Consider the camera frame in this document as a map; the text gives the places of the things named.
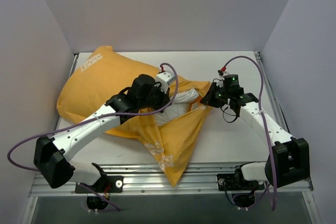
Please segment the white pillow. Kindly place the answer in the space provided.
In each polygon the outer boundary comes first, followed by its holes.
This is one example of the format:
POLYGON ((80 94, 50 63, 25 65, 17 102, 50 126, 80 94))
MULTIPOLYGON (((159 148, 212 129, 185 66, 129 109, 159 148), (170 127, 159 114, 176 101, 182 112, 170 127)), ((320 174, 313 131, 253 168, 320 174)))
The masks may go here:
POLYGON ((156 124, 162 126, 197 108, 200 98, 201 96, 196 89, 178 93, 173 103, 163 113, 154 114, 156 124))

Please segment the orange Mickey Mouse pillowcase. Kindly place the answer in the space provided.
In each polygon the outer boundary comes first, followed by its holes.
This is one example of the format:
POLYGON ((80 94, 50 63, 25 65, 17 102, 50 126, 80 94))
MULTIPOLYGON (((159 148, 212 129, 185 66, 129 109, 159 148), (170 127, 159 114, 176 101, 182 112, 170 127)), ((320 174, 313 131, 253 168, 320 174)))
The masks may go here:
MULTIPOLYGON (((57 111, 62 118, 79 123, 113 95, 129 87, 139 75, 154 77, 157 73, 157 67, 122 56, 111 46, 100 46, 64 85, 56 103, 57 111)), ((174 100, 178 93, 196 89, 201 100, 210 86, 208 81, 179 77, 170 87, 170 97, 174 100)), ((197 108, 162 126, 156 124, 151 110, 144 109, 140 116, 110 129, 108 134, 141 142, 175 186, 191 159, 198 134, 210 112, 200 100, 197 108)))

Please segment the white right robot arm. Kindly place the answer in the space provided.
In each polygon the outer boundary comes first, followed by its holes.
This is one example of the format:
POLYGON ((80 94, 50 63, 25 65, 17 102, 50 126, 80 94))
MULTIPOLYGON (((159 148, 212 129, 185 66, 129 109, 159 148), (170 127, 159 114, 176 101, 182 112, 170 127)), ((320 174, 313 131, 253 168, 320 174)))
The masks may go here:
POLYGON ((285 131, 263 110, 260 100, 252 93, 244 93, 238 84, 212 82, 201 104, 233 110, 235 118, 244 120, 269 148, 265 162, 250 162, 236 169, 233 175, 236 187, 244 189, 252 181, 258 181, 280 188, 310 177, 308 142, 285 131))

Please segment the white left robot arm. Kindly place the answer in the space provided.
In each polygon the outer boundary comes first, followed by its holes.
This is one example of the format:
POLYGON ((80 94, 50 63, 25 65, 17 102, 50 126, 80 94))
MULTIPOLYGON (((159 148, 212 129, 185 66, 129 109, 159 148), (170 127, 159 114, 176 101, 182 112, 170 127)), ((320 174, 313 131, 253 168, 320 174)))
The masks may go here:
POLYGON ((141 74, 130 87, 113 95, 84 121, 52 137, 37 139, 34 164, 51 188, 67 182, 82 183, 100 192, 108 184, 108 175, 96 163, 73 161, 74 156, 91 141, 137 116, 142 109, 159 110, 169 103, 169 85, 175 75, 169 71, 155 77, 141 74))

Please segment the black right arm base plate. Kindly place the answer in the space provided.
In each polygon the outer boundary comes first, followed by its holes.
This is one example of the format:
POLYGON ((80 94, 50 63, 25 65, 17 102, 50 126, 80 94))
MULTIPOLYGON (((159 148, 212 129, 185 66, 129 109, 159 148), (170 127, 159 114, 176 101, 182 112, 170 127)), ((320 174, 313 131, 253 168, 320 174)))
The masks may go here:
POLYGON ((253 191, 265 189, 264 184, 259 184, 256 180, 247 181, 243 178, 238 178, 237 175, 217 174, 217 186, 220 191, 253 191))

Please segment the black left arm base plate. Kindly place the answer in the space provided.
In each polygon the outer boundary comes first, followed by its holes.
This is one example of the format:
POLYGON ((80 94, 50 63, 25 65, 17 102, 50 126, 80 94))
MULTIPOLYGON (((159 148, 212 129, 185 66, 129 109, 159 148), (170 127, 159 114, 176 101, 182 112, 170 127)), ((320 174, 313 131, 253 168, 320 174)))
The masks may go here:
POLYGON ((97 193, 121 193, 123 191, 124 177, 120 175, 107 176, 106 178, 99 178, 89 189, 97 193))

